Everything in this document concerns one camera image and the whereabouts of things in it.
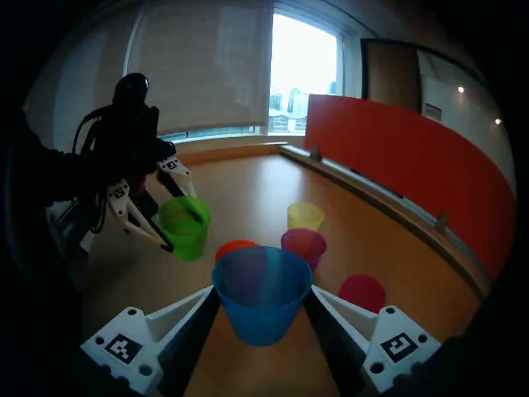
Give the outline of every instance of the red partition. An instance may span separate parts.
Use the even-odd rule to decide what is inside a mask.
[[[305,148],[406,197],[474,252],[492,279],[514,237],[516,202],[494,163],[468,140],[423,116],[363,99],[311,95]]]

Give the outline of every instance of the red cup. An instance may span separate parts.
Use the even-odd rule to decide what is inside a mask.
[[[260,247],[260,245],[251,242],[250,240],[233,240],[232,242],[224,244],[217,250],[217,253],[215,254],[215,262],[218,262],[223,255],[235,251],[236,249],[250,247]]]
[[[314,230],[290,229],[281,237],[281,248],[298,254],[314,270],[327,251],[327,243]]]

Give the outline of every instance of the roller blind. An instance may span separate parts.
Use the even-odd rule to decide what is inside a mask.
[[[127,72],[149,79],[159,135],[266,125],[272,14],[270,0],[147,3]]]

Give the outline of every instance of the pink cup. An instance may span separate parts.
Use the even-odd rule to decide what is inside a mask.
[[[298,254],[314,270],[327,250],[327,243],[313,230],[290,229],[281,237],[281,248]]]

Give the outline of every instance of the white wall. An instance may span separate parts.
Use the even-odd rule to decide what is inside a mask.
[[[28,124],[45,146],[70,152],[83,117],[112,102],[137,13],[130,6],[86,22],[52,54],[25,104]]]
[[[516,196],[509,138],[503,125],[495,123],[501,114],[494,99],[456,66],[430,58],[434,58],[433,62],[425,54],[419,54],[423,114],[425,103],[440,108],[441,123],[478,147],[498,167]],[[458,91],[459,85],[465,88],[464,93]]]

